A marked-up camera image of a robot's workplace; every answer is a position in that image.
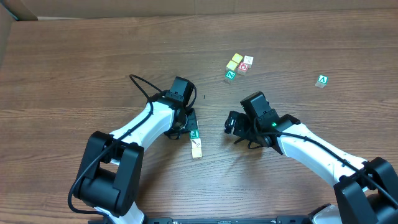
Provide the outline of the green letter F block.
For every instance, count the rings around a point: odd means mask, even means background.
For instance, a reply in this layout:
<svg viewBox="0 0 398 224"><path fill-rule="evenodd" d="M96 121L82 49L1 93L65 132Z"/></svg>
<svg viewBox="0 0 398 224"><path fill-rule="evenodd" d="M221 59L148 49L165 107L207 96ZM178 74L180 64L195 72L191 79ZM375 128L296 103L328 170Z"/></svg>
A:
<svg viewBox="0 0 398 224"><path fill-rule="evenodd" d="M198 138L200 138L199 130L194 129L190 131L190 139L198 139Z"/></svg>

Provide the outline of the yellow letter G block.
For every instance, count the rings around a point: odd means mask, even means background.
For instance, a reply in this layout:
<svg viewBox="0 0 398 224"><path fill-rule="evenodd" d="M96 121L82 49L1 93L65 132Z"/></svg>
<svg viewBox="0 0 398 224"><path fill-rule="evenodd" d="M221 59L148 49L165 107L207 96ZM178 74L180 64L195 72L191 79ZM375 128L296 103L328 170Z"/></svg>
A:
<svg viewBox="0 0 398 224"><path fill-rule="evenodd" d="M193 159L201 159L203 157L202 149L199 148L192 148L192 158Z"/></svg>

